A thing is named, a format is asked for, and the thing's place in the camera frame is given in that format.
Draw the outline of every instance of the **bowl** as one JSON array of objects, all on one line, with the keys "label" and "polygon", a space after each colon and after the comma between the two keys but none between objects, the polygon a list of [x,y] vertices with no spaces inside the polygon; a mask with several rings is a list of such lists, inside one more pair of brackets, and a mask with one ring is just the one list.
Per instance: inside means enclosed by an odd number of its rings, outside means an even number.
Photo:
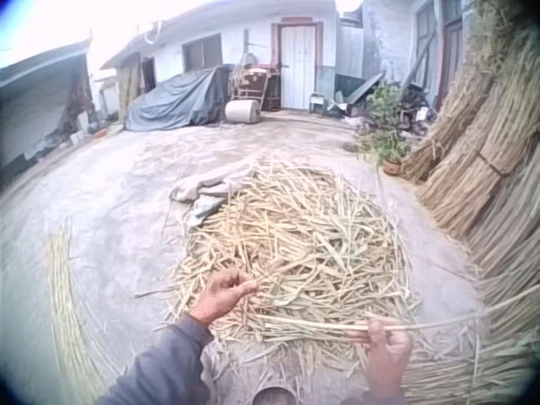
[{"label": "bowl", "polygon": [[296,405],[296,397],[287,388],[269,386],[260,390],[251,401],[251,405]]}]

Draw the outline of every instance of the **white door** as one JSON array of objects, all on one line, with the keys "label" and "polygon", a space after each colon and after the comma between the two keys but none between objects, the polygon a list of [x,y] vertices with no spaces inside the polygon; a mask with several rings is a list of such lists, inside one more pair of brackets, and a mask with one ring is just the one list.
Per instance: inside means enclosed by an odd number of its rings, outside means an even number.
[{"label": "white door", "polygon": [[310,108],[315,91],[315,27],[281,29],[281,105]]}]

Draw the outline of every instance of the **person's right hand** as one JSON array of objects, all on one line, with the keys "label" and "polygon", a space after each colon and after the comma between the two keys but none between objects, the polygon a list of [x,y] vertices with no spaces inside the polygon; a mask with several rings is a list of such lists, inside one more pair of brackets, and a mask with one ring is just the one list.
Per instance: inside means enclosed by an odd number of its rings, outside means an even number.
[{"label": "person's right hand", "polygon": [[370,355],[366,379],[370,395],[385,399],[398,395],[402,390],[402,378],[413,350],[413,339],[406,332],[387,332],[384,326],[396,325],[392,318],[379,317],[371,320],[367,332],[348,332],[355,343],[368,343]]}]

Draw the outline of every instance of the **gray tarp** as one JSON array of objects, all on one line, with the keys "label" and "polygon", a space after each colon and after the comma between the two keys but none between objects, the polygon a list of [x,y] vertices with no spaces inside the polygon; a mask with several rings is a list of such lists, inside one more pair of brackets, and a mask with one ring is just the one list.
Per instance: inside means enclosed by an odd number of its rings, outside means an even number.
[{"label": "gray tarp", "polygon": [[224,118],[229,72],[228,66],[220,66],[165,80],[129,108],[126,129],[176,129]]}]

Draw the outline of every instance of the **gray sleeve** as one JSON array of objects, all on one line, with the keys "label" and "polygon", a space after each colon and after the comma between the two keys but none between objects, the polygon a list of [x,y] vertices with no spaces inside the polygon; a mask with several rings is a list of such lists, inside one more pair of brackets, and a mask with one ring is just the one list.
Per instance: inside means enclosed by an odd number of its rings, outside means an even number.
[{"label": "gray sleeve", "polygon": [[140,354],[126,375],[119,377],[100,405],[204,405],[208,388],[201,380],[201,353],[212,334],[185,314],[169,326],[161,341]]},{"label": "gray sleeve", "polygon": [[366,392],[362,399],[362,405],[407,405],[407,400],[402,392],[395,397],[387,399],[376,399],[369,392]]}]

